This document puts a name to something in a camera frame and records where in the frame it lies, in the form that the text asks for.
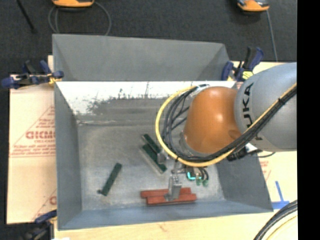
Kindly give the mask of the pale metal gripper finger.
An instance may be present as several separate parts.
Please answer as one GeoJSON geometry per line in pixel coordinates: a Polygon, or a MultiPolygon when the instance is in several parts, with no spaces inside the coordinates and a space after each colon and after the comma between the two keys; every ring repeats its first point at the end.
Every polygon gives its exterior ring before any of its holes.
{"type": "Polygon", "coordinates": [[[165,165],[167,161],[167,155],[164,151],[157,153],[156,161],[159,165],[165,165]]]}
{"type": "Polygon", "coordinates": [[[180,196],[182,183],[177,175],[171,175],[168,182],[168,192],[164,195],[166,201],[177,200],[180,196]]]}

